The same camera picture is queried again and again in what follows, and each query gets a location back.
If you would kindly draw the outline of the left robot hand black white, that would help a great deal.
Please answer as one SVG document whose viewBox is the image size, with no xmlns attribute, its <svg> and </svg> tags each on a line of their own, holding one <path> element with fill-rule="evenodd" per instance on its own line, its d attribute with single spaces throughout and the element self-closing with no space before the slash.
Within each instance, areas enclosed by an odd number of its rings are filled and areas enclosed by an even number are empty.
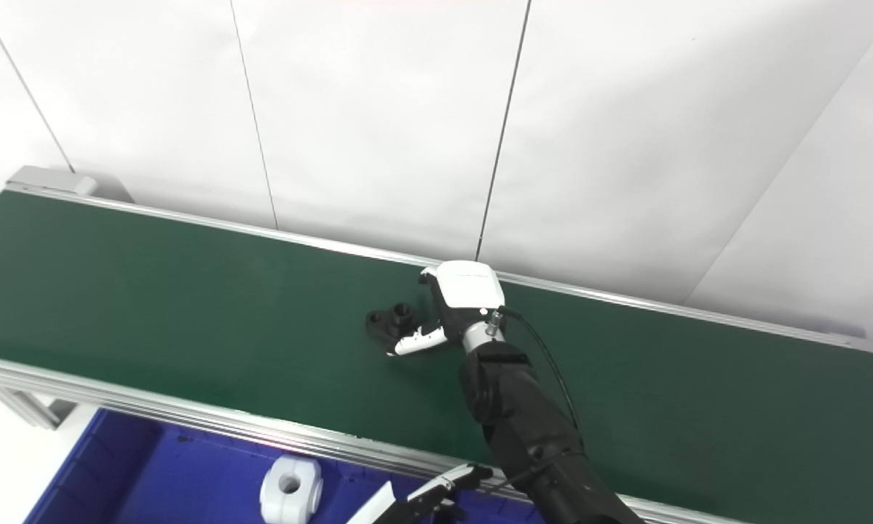
<svg viewBox="0 0 873 524">
<path fill-rule="evenodd" d="M 407 497 L 394 494 L 387 481 L 347 521 L 349 523 L 419 523 L 430 515 L 445 513 L 453 520 L 468 520 L 468 514 L 452 499 L 457 491 L 475 491 L 492 478 L 494 470 L 466 462 L 420 485 Z"/>
</svg>

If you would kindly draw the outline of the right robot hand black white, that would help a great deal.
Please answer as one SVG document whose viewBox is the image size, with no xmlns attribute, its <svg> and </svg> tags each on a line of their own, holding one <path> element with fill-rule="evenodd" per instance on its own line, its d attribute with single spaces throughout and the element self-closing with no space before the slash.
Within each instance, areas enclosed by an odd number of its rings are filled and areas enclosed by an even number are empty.
<svg viewBox="0 0 873 524">
<path fill-rule="evenodd" d="M 472 354 L 480 345 L 504 341 L 500 324 L 505 296 L 495 271 L 470 260 L 449 260 L 426 266 L 417 282 L 432 298 L 435 318 L 400 336 L 387 356 L 416 354 L 453 344 Z"/>
</svg>

